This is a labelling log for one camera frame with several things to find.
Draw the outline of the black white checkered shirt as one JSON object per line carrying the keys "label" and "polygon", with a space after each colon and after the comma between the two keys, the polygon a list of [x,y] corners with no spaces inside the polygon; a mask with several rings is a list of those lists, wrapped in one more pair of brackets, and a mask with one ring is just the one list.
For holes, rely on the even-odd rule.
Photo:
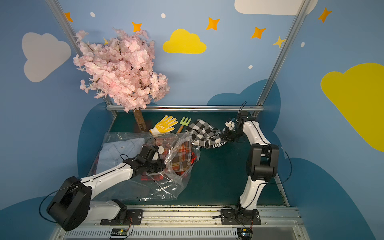
{"label": "black white checkered shirt", "polygon": [[225,141],[225,128],[220,130],[202,119],[197,119],[186,128],[186,132],[191,134],[191,139],[195,145],[211,149],[220,148],[227,143]]}

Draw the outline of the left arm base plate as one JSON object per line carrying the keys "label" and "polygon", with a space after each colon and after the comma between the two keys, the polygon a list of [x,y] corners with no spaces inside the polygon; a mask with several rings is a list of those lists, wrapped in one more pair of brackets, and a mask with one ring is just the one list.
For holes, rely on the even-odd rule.
{"label": "left arm base plate", "polygon": [[118,215],[112,219],[102,219],[100,222],[101,226],[139,226],[143,218],[143,210],[132,209],[132,210],[121,210]]}

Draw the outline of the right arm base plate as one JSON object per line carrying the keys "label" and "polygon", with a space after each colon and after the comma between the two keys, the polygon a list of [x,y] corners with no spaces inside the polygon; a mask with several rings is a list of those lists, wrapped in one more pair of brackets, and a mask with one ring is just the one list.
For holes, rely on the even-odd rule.
{"label": "right arm base plate", "polygon": [[234,210],[224,208],[220,210],[222,225],[261,225],[258,210]]}

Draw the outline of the red plaid shirt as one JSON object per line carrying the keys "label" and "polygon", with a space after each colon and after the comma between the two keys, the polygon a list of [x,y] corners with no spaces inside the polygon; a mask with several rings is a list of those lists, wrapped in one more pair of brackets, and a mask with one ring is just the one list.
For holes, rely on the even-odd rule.
{"label": "red plaid shirt", "polygon": [[199,160],[200,149],[196,147],[187,134],[167,134],[148,139],[144,146],[163,147],[160,158],[166,168],[161,174],[169,179],[181,182],[189,177],[194,163]]}

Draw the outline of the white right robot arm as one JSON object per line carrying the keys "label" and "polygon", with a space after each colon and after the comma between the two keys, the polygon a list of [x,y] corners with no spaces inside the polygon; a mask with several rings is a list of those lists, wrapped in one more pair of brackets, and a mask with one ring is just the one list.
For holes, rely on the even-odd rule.
{"label": "white right robot arm", "polygon": [[235,118],[226,122],[224,136],[227,142],[245,137],[250,143],[246,161],[248,180],[240,196],[240,208],[254,210],[264,187],[277,174],[279,147],[267,140],[256,118],[246,111],[238,111]]}

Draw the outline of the clear plastic vacuum bag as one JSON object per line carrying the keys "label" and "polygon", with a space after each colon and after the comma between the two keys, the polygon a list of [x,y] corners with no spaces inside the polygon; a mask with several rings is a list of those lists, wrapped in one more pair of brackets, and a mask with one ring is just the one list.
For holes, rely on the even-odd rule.
{"label": "clear plastic vacuum bag", "polygon": [[[153,136],[150,133],[108,133],[105,135],[103,144],[118,142],[118,141],[126,141],[126,140],[131,140],[136,138],[144,138],[146,142],[148,139],[152,137],[156,137],[156,136]],[[99,158],[99,155],[96,160],[96,168],[97,168],[98,158]],[[189,174],[189,177],[187,177],[181,182],[177,182],[172,179],[166,178],[161,174],[161,172],[156,174],[150,174],[150,175],[146,175],[146,174],[137,175],[136,177],[131,178],[128,181],[121,182],[103,191],[102,193],[97,195],[94,199],[95,201],[103,201],[103,202],[109,201],[112,199],[118,199],[122,202],[126,201],[126,202],[133,202],[133,203],[174,201],[178,198],[181,192],[187,187],[191,177],[191,172]]]}

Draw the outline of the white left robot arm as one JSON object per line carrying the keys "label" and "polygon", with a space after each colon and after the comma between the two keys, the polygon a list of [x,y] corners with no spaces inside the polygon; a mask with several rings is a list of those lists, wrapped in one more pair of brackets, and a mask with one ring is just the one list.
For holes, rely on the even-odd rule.
{"label": "white left robot arm", "polygon": [[47,206],[51,222],[71,231],[81,224],[99,221],[101,225],[133,225],[128,208],[121,201],[113,199],[106,202],[94,201],[103,191],[128,181],[137,175],[162,172],[166,165],[161,154],[163,147],[143,146],[133,158],[121,155],[122,163],[93,175],[78,179],[70,177],[53,192],[53,199]]}

